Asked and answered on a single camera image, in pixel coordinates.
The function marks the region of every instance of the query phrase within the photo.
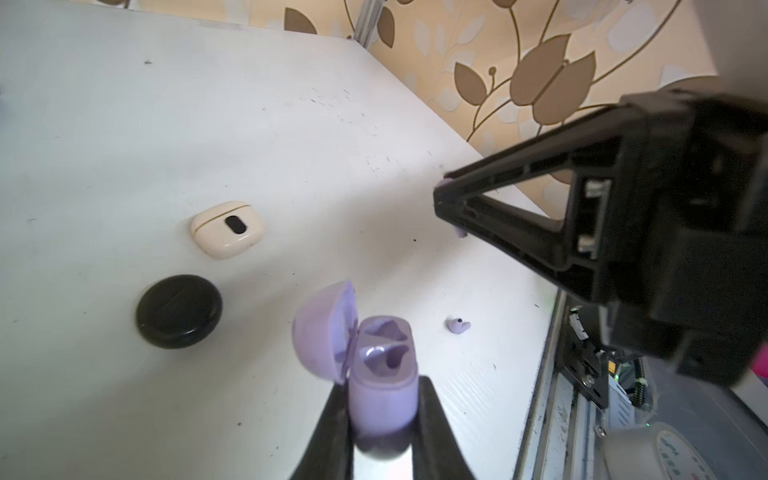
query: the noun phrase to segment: floral wallpaper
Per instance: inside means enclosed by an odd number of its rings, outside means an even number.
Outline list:
[[[363,0],[73,0],[143,12],[351,38]]]
[[[350,38],[363,0],[75,0]],[[720,90],[693,0],[386,0],[369,46],[487,156],[669,85]],[[518,187],[562,218],[570,176]]]

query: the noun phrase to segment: brown leaf pattern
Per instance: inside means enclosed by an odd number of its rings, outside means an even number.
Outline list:
[[[453,81],[456,83],[458,94],[470,105],[478,106],[488,96],[485,82],[480,75],[464,64],[456,63],[453,69]]]
[[[395,44],[395,17],[389,8],[384,7],[382,9],[379,23],[376,24],[376,30],[379,31],[379,38],[382,39],[384,45],[392,48]]]
[[[565,59],[570,35],[558,35],[531,50],[515,69],[509,96],[516,105],[530,105],[558,74]]]
[[[493,2],[502,8],[509,8],[513,6],[517,0],[493,0]]]
[[[298,10],[286,8],[283,18],[283,28],[287,31],[300,31],[301,33],[311,33],[317,35],[317,29],[312,22]]]
[[[573,181],[574,172],[573,170],[558,170],[551,175],[558,182],[570,185]]]
[[[558,124],[570,117],[587,98],[597,62],[594,52],[567,65],[533,102],[533,118],[539,124]]]

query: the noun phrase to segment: open case lid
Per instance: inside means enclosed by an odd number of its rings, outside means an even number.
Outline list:
[[[304,368],[340,385],[346,381],[346,357],[357,333],[357,302],[352,282],[320,290],[293,318],[293,348]]]

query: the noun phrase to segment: white table surface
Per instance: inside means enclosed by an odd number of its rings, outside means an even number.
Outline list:
[[[361,318],[411,323],[477,478],[509,478],[555,288],[435,217],[432,186],[476,159],[352,41],[1,3],[0,477],[287,478],[330,390],[290,322],[349,278]],[[268,233],[214,260],[188,227],[226,200]],[[179,273],[214,282],[223,317],[158,349],[134,308]]]

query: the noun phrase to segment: purple earbud case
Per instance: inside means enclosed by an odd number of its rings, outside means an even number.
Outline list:
[[[299,308],[293,348],[318,377],[342,385],[349,371],[349,417],[358,436],[388,435],[415,417],[419,367],[411,326],[394,316],[372,316],[358,326],[351,282],[327,286]]]

